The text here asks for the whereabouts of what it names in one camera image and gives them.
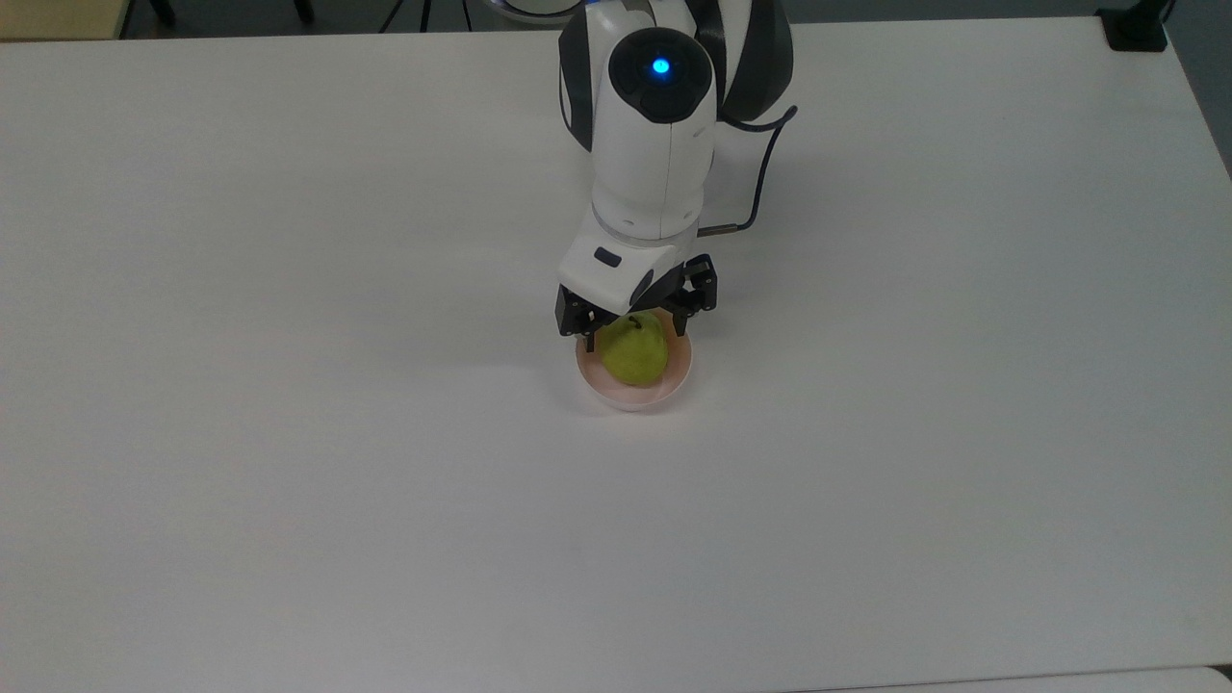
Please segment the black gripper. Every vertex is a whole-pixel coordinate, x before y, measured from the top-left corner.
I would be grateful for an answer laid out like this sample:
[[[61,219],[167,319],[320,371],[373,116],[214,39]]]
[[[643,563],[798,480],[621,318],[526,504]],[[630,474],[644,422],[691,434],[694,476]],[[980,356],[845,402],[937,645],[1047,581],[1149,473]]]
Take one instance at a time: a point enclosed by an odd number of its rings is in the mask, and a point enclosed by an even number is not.
[[[717,306],[718,277],[711,255],[701,254],[683,263],[680,273],[668,273],[655,281],[655,307],[667,306],[678,337],[686,335],[689,322]],[[617,314],[573,293],[562,284],[554,298],[554,321],[561,337],[582,339],[585,351],[598,350],[598,332]]]

